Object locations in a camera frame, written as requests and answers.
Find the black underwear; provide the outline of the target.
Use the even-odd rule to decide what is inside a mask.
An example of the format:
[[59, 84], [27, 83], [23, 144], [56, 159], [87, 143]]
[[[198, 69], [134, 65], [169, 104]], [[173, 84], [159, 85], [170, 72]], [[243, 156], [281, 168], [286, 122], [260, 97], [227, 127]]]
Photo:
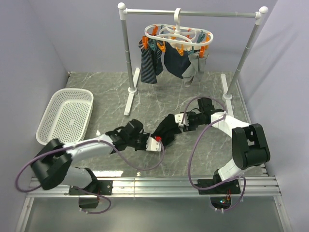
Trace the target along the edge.
[[168, 114], [158, 125], [151, 137], [156, 141], [161, 141], [163, 146], [168, 146], [175, 140], [176, 134], [181, 134], [178, 123], [175, 122], [175, 115]]

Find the white clip hanger frame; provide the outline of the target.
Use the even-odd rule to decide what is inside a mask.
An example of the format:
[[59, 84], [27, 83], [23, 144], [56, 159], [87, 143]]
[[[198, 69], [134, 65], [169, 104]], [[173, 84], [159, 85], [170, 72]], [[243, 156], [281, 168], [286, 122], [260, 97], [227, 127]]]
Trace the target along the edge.
[[189, 49], [198, 50], [208, 47], [213, 42], [214, 35], [205, 29], [196, 29], [181, 26], [181, 9], [174, 12], [174, 24], [152, 24], [144, 29], [144, 35], [156, 41], [169, 42], [170, 44]]

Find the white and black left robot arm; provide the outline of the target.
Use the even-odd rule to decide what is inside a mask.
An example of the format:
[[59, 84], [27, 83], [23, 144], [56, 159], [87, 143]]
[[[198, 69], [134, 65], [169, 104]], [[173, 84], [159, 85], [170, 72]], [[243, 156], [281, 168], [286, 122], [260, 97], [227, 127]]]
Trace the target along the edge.
[[36, 155], [37, 160], [30, 166], [44, 190], [60, 185], [65, 177], [75, 175], [72, 165], [98, 155], [109, 155], [123, 151], [127, 147], [146, 150], [150, 133], [146, 133], [143, 124], [133, 119], [125, 126], [108, 131], [99, 137], [64, 144], [52, 139]]

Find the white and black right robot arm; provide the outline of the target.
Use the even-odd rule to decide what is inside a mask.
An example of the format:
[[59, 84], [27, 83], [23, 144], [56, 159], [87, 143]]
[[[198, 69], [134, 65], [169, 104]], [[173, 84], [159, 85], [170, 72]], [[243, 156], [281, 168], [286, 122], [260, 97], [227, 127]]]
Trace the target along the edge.
[[239, 194], [244, 187], [239, 179], [253, 168], [270, 161], [270, 151], [263, 127], [249, 124], [230, 116], [225, 107], [215, 109], [210, 97], [196, 97], [198, 112], [184, 112], [175, 115], [175, 122], [183, 131], [193, 131], [200, 125], [205, 129], [219, 129], [231, 138], [232, 159], [215, 171], [211, 179], [199, 179], [193, 182], [191, 173], [188, 179], [191, 186], [200, 194]]

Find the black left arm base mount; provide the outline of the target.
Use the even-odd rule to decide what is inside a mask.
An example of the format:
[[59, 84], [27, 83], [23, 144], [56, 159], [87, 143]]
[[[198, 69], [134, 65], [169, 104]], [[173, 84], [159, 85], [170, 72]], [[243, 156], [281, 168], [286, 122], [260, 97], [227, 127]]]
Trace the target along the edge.
[[69, 195], [78, 196], [78, 205], [81, 209], [96, 209], [99, 203], [104, 203], [102, 196], [112, 194], [112, 180], [97, 180], [85, 188], [70, 186]]

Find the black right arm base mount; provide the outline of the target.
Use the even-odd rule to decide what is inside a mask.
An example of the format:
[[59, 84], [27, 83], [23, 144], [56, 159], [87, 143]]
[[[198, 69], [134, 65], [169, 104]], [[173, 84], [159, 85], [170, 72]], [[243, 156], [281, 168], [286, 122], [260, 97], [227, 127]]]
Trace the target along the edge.
[[[246, 186], [240, 190], [238, 179], [230, 179], [229, 181], [219, 184], [218, 178], [213, 179], [198, 179], [196, 186], [199, 195], [223, 195], [222, 197], [210, 197], [210, 202], [215, 211], [220, 210], [222, 213], [236, 207], [243, 198]], [[240, 194], [236, 203], [232, 204], [232, 194]]]

